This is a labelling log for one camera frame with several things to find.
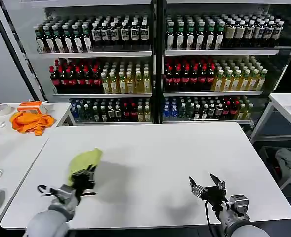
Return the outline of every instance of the bottle label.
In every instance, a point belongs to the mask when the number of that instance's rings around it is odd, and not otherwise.
[[[206,44],[206,50],[211,49],[211,45],[212,45],[212,42],[213,42],[213,36],[214,35],[208,35],[207,44]]]
[[[74,41],[75,41],[78,53],[82,53],[83,52],[83,47],[82,47],[81,39],[78,38],[78,37],[75,37]]]
[[[193,41],[194,41],[194,36],[193,35],[189,35],[187,37],[187,47],[186,47],[187,50],[191,49],[191,47],[193,45]]]
[[[259,80],[257,87],[256,87],[256,90],[261,90],[264,82],[265,82],[265,80]]]
[[[125,93],[125,83],[124,82],[120,82],[119,86],[120,86],[121,94],[124,94]]]
[[[129,94],[132,94],[133,93],[133,84],[132,83],[128,83],[127,84],[127,92]]]
[[[273,33],[273,27],[266,27],[263,34],[263,38],[269,39],[272,36],[272,33]]]
[[[231,91],[236,91],[237,87],[238,87],[239,81],[238,80],[234,80],[232,82],[232,86],[231,86]]]
[[[168,36],[167,38],[167,49],[172,50],[173,49],[173,43],[174,43],[174,36]]]
[[[141,40],[148,40],[150,38],[150,29],[147,27],[146,29],[141,28]]]
[[[105,93],[109,93],[109,92],[110,92],[110,91],[109,91],[108,83],[104,82],[104,83],[102,83],[102,86],[104,87],[104,91],[105,91]]]
[[[140,39],[140,29],[139,28],[131,28],[131,38],[132,40],[139,40]]]
[[[254,34],[254,29],[255,27],[245,27],[245,33],[244,33],[244,38],[245,39],[250,39],[253,37],[253,34]]]
[[[121,29],[121,38],[122,40],[130,40],[129,29]]]
[[[145,114],[145,121],[150,122],[151,121],[151,115]]]
[[[87,48],[87,52],[92,52],[92,47],[91,47],[91,40],[90,40],[90,38],[85,37],[85,38],[84,38],[84,41],[85,41],[85,45],[86,45],[86,48]]]
[[[109,41],[110,40],[110,31],[109,29],[101,30],[101,37],[103,41]]]
[[[51,51],[51,53],[55,53],[55,48],[52,39],[46,39],[47,45]]]
[[[234,33],[234,38],[241,39],[244,34],[245,27],[237,27]]]
[[[116,93],[117,92],[116,83],[112,82],[112,83],[110,83],[110,86],[111,86],[112,93]]]
[[[177,36],[177,50],[181,50],[182,49],[183,40],[184,40],[184,36],[182,36],[182,35]]]
[[[99,116],[98,115],[94,115],[94,117],[95,117],[95,121],[99,122]]]
[[[221,44],[222,44],[222,40],[223,40],[223,35],[218,35],[218,36],[216,37],[215,47],[214,47],[214,49],[220,49]]]
[[[107,116],[106,115],[101,115],[101,117],[102,117],[102,121],[103,122],[106,122],[107,121]]]
[[[39,46],[39,50],[38,50],[38,53],[44,53],[44,43],[41,39],[37,39],[37,43],[38,43],[38,46]]]
[[[119,40],[118,29],[110,29],[110,37],[112,41]]]
[[[199,83],[205,83],[206,77],[198,77],[198,82]]]
[[[224,88],[223,88],[223,91],[228,91],[229,90],[229,86],[231,84],[231,81],[230,80],[227,80],[224,84]]]
[[[214,81],[214,77],[207,77],[207,82],[209,82],[209,83],[213,83],[213,81]]]
[[[232,39],[234,36],[234,32],[235,32],[235,26],[233,27],[226,27],[226,32],[225,32],[225,37],[227,39]]]
[[[282,31],[281,28],[275,27],[274,30],[273,30],[272,38],[275,39],[275,40],[278,39],[279,36],[280,36],[281,31]]]
[[[221,88],[221,85],[222,85],[222,81],[221,80],[218,80],[215,84],[215,89],[214,91],[220,91],[220,88]]]
[[[137,115],[137,120],[139,121],[139,122],[143,122],[143,115]]]
[[[92,38],[94,41],[101,41],[101,33],[100,30],[92,30]]]
[[[203,114],[203,115],[201,116],[201,120],[205,120],[206,117],[207,117],[207,114]]]
[[[201,49],[201,45],[203,44],[204,36],[203,35],[198,35],[197,36],[197,44],[196,44],[196,50]]]
[[[70,38],[65,38],[65,43],[66,43],[66,46],[67,46],[67,49],[68,49],[69,53],[74,53],[71,39]]]
[[[60,51],[60,53],[64,53],[64,47],[63,47],[63,44],[62,44],[61,39],[56,38],[56,39],[55,39],[55,42],[56,42],[56,45],[57,45],[58,51]]]
[[[238,116],[236,117],[236,120],[242,120],[244,113],[239,113]]]

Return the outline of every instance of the white label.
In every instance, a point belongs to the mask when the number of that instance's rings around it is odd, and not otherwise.
[[[238,80],[234,80],[232,82],[232,86],[231,86],[231,91],[236,91],[236,88],[238,86],[239,81]]]
[[[129,94],[132,94],[133,93],[133,83],[128,83],[127,84],[127,92]]]
[[[74,53],[72,41],[70,38],[65,38],[65,43],[67,45],[67,49],[70,53]]]
[[[243,80],[242,85],[241,85],[241,89],[240,89],[240,90],[245,90],[247,84],[248,84],[248,80]]]
[[[256,90],[261,90],[265,80],[259,80]]]
[[[223,91],[228,91],[229,90],[229,86],[231,84],[231,81],[230,80],[227,80],[224,84],[224,88],[223,88]]]
[[[187,47],[186,47],[187,50],[191,49],[191,46],[193,45],[193,41],[194,41],[194,36],[193,35],[189,35],[187,37]]]
[[[220,49],[220,46],[222,44],[222,40],[223,40],[223,35],[218,35],[216,37],[216,42],[215,42],[215,47],[214,49]]]
[[[184,40],[184,36],[182,36],[182,35],[177,36],[177,50],[181,50],[182,49],[183,40]]]
[[[208,35],[207,44],[206,44],[206,50],[211,49],[211,45],[212,45],[212,42],[213,42],[213,36],[214,35]]]
[[[124,82],[119,82],[119,86],[120,86],[120,91],[121,93],[125,93],[125,83]]]
[[[51,53],[55,53],[55,48],[54,48],[53,40],[52,39],[46,39],[46,42],[48,44],[48,47],[49,47]]]
[[[207,114],[203,114],[203,115],[201,116],[201,120],[205,120],[206,117],[207,117]]]
[[[199,114],[195,114],[194,115],[194,120],[198,120],[199,119]]]
[[[139,120],[139,122],[143,122],[143,115],[137,115],[137,118],[138,118],[138,120]]]
[[[39,46],[39,53],[44,53],[44,43],[41,39],[37,39],[37,43],[38,43],[38,46]]]
[[[102,86],[104,87],[105,93],[109,93],[110,92],[108,83],[104,82],[104,83],[102,83]]]
[[[74,38],[74,40],[75,40],[75,44],[76,44],[78,53],[82,53],[83,52],[83,47],[82,47],[81,39],[76,37],[76,38]]]
[[[174,44],[174,36],[168,36],[167,38],[167,49],[172,50]]]
[[[112,82],[112,83],[110,83],[110,86],[111,86],[112,93],[116,93],[117,92],[116,83]]]
[[[85,38],[84,38],[84,41],[85,41],[85,45],[86,45],[86,48],[87,48],[87,52],[92,52],[92,47],[91,47],[91,41],[90,41],[90,38],[85,37]]]
[[[196,50],[201,49],[201,45],[203,44],[204,36],[203,35],[198,35],[197,37],[197,44],[196,44]]]

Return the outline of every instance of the display shelf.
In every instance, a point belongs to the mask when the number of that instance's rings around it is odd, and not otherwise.
[[[145,5],[150,0],[21,0],[22,6],[47,8],[70,6]]]
[[[250,91],[201,91],[201,92],[165,92],[164,97],[175,96],[228,96],[228,95],[260,95],[262,90]]]
[[[166,50],[165,56],[275,55],[279,49]]]
[[[91,52],[91,53],[42,53],[40,58],[119,58],[151,57],[152,51]]]

